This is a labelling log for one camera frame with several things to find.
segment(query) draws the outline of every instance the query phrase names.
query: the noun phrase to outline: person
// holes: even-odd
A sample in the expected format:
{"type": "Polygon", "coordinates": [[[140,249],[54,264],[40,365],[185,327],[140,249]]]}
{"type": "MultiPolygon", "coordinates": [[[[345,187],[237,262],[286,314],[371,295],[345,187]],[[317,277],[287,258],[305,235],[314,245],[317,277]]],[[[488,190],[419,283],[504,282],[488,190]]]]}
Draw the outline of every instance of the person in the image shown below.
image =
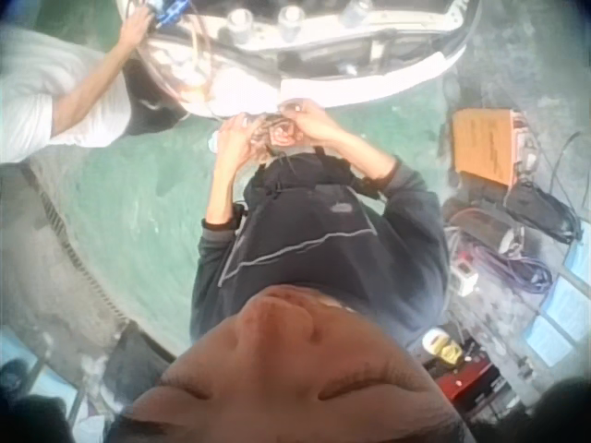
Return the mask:
{"type": "Polygon", "coordinates": [[[0,163],[20,162],[47,145],[102,148],[124,134],[174,126],[184,113],[162,107],[156,84],[129,60],[152,19],[146,6],[135,11],[107,55],[1,25],[0,163]]]}
{"type": "Polygon", "coordinates": [[[470,441],[405,350],[445,303],[437,197],[313,102],[288,103],[283,114],[316,151],[259,167],[241,227],[233,186],[261,121],[241,114],[222,125],[199,244],[195,344],[106,441],[470,441]],[[383,215],[353,188],[379,189],[383,215]]]}

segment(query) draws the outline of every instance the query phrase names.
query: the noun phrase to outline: blue tool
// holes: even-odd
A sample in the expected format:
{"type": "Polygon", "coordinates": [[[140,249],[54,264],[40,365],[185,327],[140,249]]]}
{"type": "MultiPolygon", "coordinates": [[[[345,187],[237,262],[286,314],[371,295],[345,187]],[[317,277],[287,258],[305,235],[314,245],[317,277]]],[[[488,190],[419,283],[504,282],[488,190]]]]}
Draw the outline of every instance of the blue tool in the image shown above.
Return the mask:
{"type": "Polygon", "coordinates": [[[177,23],[191,5],[191,0],[174,0],[156,16],[156,29],[177,23]]]}

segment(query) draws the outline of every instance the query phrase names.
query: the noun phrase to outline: sleeve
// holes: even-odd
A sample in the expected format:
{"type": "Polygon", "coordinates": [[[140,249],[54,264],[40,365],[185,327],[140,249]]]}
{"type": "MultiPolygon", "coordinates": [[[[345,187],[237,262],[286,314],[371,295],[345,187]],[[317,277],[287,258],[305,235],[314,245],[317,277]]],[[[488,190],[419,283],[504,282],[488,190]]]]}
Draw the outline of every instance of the sleeve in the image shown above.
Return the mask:
{"type": "Polygon", "coordinates": [[[31,94],[2,103],[0,163],[20,162],[44,148],[52,136],[53,99],[31,94]]]}
{"type": "Polygon", "coordinates": [[[382,189],[387,198],[383,217],[412,251],[427,287],[443,298],[450,256],[439,200],[418,172],[396,160],[392,179],[382,189]]]}
{"type": "Polygon", "coordinates": [[[200,330],[203,322],[200,317],[202,313],[212,312],[218,302],[218,280],[234,240],[234,229],[212,230],[203,226],[203,234],[199,240],[197,276],[193,285],[191,302],[190,333],[193,341],[196,341],[201,335],[200,330]]]}

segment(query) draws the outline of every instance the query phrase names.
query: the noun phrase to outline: white shirt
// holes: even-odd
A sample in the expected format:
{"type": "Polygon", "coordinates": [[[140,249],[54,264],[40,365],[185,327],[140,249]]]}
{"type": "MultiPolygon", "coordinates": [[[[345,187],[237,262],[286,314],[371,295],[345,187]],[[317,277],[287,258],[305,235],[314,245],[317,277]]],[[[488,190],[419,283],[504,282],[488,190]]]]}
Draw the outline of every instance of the white shirt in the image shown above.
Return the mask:
{"type": "Polygon", "coordinates": [[[104,54],[7,25],[0,26],[0,51],[0,163],[47,145],[105,147],[125,131],[131,105],[119,74],[79,124],[51,137],[53,99],[79,85],[104,54]]]}

